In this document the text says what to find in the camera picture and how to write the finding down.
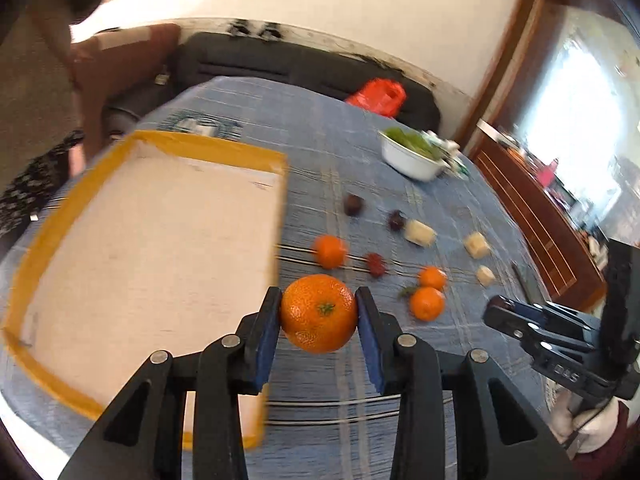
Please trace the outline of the operator's right gloved hand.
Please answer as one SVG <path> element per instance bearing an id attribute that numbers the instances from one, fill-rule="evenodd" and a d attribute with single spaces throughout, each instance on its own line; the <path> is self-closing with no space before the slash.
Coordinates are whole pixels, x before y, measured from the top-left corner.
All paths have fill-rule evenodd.
<path id="1" fill-rule="evenodd" d="M 628 427 L 629 402 L 613 398 L 605 408 L 592 408 L 579 415 L 570 411 L 573 393 L 563 387 L 555 393 L 550 411 L 549 427 L 561 444 L 566 444 L 573 456 L 589 454 L 603 448 L 613 437 L 622 415 L 623 430 Z"/>

